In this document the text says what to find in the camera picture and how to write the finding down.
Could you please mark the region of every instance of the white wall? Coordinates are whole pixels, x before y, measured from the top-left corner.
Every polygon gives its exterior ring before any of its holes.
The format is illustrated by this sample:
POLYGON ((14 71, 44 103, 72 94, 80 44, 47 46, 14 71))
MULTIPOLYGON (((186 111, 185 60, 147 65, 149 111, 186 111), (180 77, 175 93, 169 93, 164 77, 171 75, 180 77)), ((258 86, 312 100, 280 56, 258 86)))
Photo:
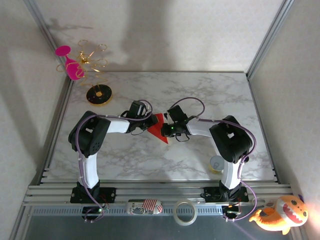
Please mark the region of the white wall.
POLYGON ((282 0, 36 0, 59 44, 107 44, 107 71, 246 71, 282 0))
POLYGON ((251 84, 282 182, 302 193, 320 239, 320 1, 295 0, 251 84))
POLYGON ((0 0, 0 239, 9 238, 64 82, 21 0, 0 0))

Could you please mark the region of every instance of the red triangular block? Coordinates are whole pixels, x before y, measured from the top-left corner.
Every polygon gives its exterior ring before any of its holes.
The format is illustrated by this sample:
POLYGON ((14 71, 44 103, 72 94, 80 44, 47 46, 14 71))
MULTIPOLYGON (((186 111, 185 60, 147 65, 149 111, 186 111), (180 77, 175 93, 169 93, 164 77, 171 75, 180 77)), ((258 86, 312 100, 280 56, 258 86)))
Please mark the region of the red triangular block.
POLYGON ((149 127, 147 131, 152 135, 156 136, 158 139, 164 141, 166 144, 168 144, 168 139, 165 136, 161 136, 161 128, 165 122, 164 115, 162 113, 157 113, 155 114, 155 116, 158 119, 158 123, 149 127))

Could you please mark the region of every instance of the marble tabletop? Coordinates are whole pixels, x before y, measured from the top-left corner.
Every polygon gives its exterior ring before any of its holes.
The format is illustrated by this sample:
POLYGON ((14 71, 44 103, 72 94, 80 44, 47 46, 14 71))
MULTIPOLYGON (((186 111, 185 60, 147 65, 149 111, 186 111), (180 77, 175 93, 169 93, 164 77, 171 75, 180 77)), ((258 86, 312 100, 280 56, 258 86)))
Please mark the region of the marble tabletop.
MULTIPOLYGON (((68 142, 68 135, 82 115, 120 115, 133 100, 146 99, 153 113, 165 113, 177 100, 197 97, 205 104, 201 116, 222 119, 233 115, 253 132, 257 148, 242 171, 244 180, 273 180, 262 130, 244 73, 201 72, 109 72, 105 76, 112 89, 112 99, 104 106, 86 100, 88 86, 75 82, 57 143, 49 166, 48 178, 74 179, 79 176, 78 154, 68 142)), ((188 115, 196 115, 202 106, 192 100, 179 103, 188 115)), ((210 171, 208 164, 216 155, 212 142, 204 136, 191 136, 187 142, 168 139, 166 144, 145 131, 140 135, 109 133, 97 156, 97 171, 102 180, 219 180, 221 174, 210 171)))

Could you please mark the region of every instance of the orange dinosaur plush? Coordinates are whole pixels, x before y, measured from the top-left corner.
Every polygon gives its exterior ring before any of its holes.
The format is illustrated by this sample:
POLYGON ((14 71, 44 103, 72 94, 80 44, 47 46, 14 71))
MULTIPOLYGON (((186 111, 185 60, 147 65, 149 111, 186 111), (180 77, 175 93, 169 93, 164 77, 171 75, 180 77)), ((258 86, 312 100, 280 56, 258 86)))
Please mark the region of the orange dinosaur plush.
POLYGON ((249 219, 267 231, 282 231, 286 235, 291 227, 303 225, 308 219, 308 210, 303 201, 293 195, 281 196, 274 208, 258 209, 249 219))

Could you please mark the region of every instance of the tape roll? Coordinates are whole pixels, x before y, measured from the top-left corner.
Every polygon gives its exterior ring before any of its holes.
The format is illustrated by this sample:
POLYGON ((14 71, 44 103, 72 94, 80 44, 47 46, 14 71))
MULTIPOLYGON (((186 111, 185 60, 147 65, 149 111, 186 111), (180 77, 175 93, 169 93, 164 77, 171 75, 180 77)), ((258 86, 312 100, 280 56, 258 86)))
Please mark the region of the tape roll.
POLYGON ((180 226, 188 226, 188 225, 193 224, 196 221, 197 216, 198 216, 198 212, 197 212, 195 204, 192 201, 190 201, 188 199, 181 199, 175 203, 174 208, 173 208, 173 218, 174 218, 175 222, 177 224, 179 224, 180 226), (189 221, 182 221, 177 215, 177 209, 181 204, 188 204, 192 208, 192 217, 189 221))

